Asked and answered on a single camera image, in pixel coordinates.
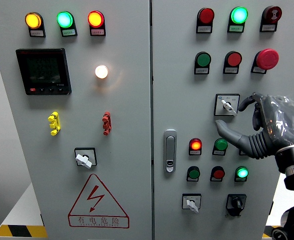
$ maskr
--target green indicator light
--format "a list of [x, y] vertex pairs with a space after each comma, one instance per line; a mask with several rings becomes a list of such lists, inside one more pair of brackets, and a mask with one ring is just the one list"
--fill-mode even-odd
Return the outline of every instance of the green indicator light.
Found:
[[224, 151], [228, 147], [228, 142], [225, 139], [223, 139], [223, 138], [218, 139], [218, 140], [215, 141], [215, 147], [219, 151]]
[[239, 6], [232, 10], [231, 20], [235, 24], [243, 24], [248, 18], [248, 11], [245, 7]]
[[248, 176], [248, 174], [249, 174], [249, 172], [246, 167], [240, 167], [237, 169], [237, 175], [240, 178], [245, 178], [246, 176]]
[[59, 26], [66, 29], [66, 28], [71, 27], [71, 25], [73, 23], [73, 17], [67, 11], [62, 11], [62, 12], [58, 13], [58, 15], [57, 15], [57, 22], [58, 22]]
[[201, 66], [201, 67], [205, 67], [207, 66], [211, 61], [211, 58], [208, 54], [203, 53], [200, 54], [197, 58], [197, 63]]
[[189, 172], [189, 177], [191, 179], [197, 179], [200, 176], [200, 173], [197, 170], [192, 170]]

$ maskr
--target electrical hazard warning sign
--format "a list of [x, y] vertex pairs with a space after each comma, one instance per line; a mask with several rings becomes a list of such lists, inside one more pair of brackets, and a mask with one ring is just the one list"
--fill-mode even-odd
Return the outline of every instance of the electrical hazard warning sign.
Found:
[[71, 227], [129, 228], [129, 216], [96, 174], [89, 176], [68, 220]]

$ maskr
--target yellow terminal connector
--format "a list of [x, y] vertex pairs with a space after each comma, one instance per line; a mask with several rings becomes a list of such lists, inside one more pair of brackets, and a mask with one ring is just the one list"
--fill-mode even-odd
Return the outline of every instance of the yellow terminal connector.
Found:
[[54, 111], [49, 117], [48, 121], [50, 122], [49, 127], [53, 129], [50, 134], [52, 136], [57, 135], [57, 133], [60, 131], [60, 121], [59, 121], [59, 114], [58, 112]]

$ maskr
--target gray metal panel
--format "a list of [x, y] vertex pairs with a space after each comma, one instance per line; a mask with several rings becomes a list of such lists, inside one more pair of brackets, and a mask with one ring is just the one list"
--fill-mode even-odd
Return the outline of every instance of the gray metal panel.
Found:
[[[260, 33], [263, 10], [280, 6], [283, 16], [275, 33]], [[231, 10], [245, 6], [249, 11], [244, 33], [227, 33]], [[250, 106], [238, 116], [213, 117], [216, 94], [240, 94], [240, 101], [257, 91], [294, 99], [294, 4], [278, 0], [153, 0], [153, 89], [154, 89], [154, 175], [155, 239], [261, 239], [273, 200], [279, 172], [274, 157], [256, 160], [239, 156], [229, 145], [225, 156], [212, 155], [219, 138], [214, 120], [223, 119], [235, 130], [251, 135]], [[212, 34], [196, 34], [201, 8], [215, 12]], [[266, 75], [250, 73], [257, 52], [274, 48], [278, 65]], [[208, 52], [210, 74], [194, 75], [197, 53]], [[223, 75], [225, 55], [238, 51], [243, 60], [239, 74]], [[163, 133], [177, 131], [176, 171], [163, 170]], [[201, 156], [188, 156], [192, 138], [203, 143]], [[198, 166], [199, 182], [186, 182], [187, 169]], [[222, 166], [222, 182], [210, 182], [211, 169]], [[249, 169], [247, 182], [234, 182], [235, 169]], [[182, 194], [200, 193], [199, 214], [181, 209]], [[228, 194], [246, 194], [241, 217], [226, 217]]]
[[[105, 16], [106, 37], [89, 35], [93, 10]], [[77, 37], [61, 37], [60, 11], [73, 14]], [[42, 15], [46, 38], [29, 37], [28, 12]], [[149, 18], [148, 0], [0, 0], [0, 71], [49, 239], [151, 239]], [[20, 48], [65, 48], [72, 94], [27, 96], [15, 55]], [[98, 65], [109, 68], [106, 80], [94, 76]], [[47, 120], [53, 111], [61, 120], [54, 137]], [[108, 136], [105, 111], [113, 127]], [[76, 166], [75, 147], [94, 147], [98, 165]], [[129, 215], [129, 229], [69, 226], [68, 213], [91, 174]], [[97, 208], [110, 212], [104, 199]]]

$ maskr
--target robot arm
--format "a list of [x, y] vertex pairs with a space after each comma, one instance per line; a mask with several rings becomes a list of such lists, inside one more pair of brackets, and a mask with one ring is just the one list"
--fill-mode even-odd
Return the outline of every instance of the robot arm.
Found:
[[251, 158], [274, 155], [279, 172], [287, 176], [286, 188], [294, 190], [294, 101], [285, 96], [254, 92], [238, 110], [242, 112], [253, 103], [253, 128], [256, 131], [263, 128], [260, 133], [246, 136], [228, 128], [224, 121], [216, 120], [218, 133]]

